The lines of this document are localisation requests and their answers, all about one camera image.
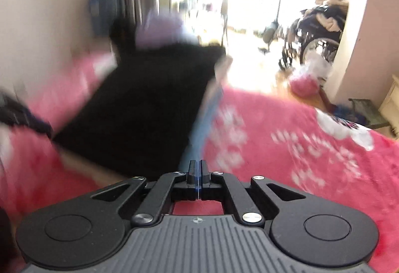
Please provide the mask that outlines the wheelchair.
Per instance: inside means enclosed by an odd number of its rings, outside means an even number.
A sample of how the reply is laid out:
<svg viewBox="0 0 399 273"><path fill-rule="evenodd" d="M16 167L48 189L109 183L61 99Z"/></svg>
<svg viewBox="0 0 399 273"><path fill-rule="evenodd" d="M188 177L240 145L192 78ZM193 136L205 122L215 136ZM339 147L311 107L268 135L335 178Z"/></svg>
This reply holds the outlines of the wheelchair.
<svg viewBox="0 0 399 273"><path fill-rule="evenodd" d="M350 0L315 0L316 6L301 11L285 32L279 60L280 70L292 66L293 60L304 64L306 54L314 50L333 64L346 24Z"/></svg>

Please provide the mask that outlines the black smile t-shirt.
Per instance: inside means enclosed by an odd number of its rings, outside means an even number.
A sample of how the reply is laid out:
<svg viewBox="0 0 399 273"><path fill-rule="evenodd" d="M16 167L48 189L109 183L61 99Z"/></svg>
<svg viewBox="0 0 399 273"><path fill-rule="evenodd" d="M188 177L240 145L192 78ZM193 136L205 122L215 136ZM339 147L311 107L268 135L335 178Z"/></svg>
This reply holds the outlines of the black smile t-shirt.
<svg viewBox="0 0 399 273"><path fill-rule="evenodd" d="M134 51L54 137L71 156L122 177L156 180L186 170L207 98L218 94L222 46L173 44Z"/></svg>

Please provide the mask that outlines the pink bag on floor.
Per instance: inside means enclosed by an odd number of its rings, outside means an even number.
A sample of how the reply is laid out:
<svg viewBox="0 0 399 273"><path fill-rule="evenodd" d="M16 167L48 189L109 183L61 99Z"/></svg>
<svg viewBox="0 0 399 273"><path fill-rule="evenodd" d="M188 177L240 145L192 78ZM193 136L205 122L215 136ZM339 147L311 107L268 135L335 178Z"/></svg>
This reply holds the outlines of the pink bag on floor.
<svg viewBox="0 0 399 273"><path fill-rule="evenodd" d="M300 98L309 98L319 93L320 85L318 79L311 75L301 75L289 80L290 89L293 94Z"/></svg>

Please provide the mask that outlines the pink floral bed blanket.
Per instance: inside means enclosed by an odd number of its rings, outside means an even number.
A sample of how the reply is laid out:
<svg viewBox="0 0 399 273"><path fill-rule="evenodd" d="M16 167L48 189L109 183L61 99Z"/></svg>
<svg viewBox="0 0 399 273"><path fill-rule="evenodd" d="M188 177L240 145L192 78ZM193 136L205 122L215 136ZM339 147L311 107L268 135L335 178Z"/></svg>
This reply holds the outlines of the pink floral bed blanket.
<svg viewBox="0 0 399 273"><path fill-rule="evenodd" d="M89 56L58 75L31 106L60 125L114 67L111 54ZM217 109L205 147L210 169L226 170L239 179L264 175L365 212L379 229L372 269L398 272L397 142L360 125L339 123L317 108L245 91L228 89ZM100 186L100 174L89 178L67 169L55 147L27 129L1 125L1 161L1 207L13 219ZM189 255L189 246L205 237L199 237L198 228L192 234L183 230L187 233L172 231L158 239L173 240L165 256L141 237L139 246L150 251L141 268L199 269L199 258ZM189 259L180 268L177 260L183 260L183 253Z"/></svg>

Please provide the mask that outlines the cream nightstand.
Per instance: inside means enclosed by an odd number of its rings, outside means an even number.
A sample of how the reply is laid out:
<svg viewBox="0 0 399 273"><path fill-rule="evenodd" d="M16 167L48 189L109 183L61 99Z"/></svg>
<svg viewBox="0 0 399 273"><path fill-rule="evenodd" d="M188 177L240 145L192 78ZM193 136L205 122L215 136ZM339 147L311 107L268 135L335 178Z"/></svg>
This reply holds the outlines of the cream nightstand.
<svg viewBox="0 0 399 273"><path fill-rule="evenodd" d="M390 87L379 112L389 122L392 135L398 140L399 129L399 81L398 76L392 75L392 86Z"/></svg>

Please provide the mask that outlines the green folding stool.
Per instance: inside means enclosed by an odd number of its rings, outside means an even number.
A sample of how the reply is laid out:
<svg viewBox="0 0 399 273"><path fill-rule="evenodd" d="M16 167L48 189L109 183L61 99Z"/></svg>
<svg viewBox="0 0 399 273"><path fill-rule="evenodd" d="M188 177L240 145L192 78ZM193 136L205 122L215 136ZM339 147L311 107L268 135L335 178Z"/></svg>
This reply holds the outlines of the green folding stool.
<svg viewBox="0 0 399 273"><path fill-rule="evenodd" d="M371 100L357 98L349 98L348 100L352 104L353 111L363 115L365 118L365 127L370 129L380 129L390 126L389 121L383 117Z"/></svg>

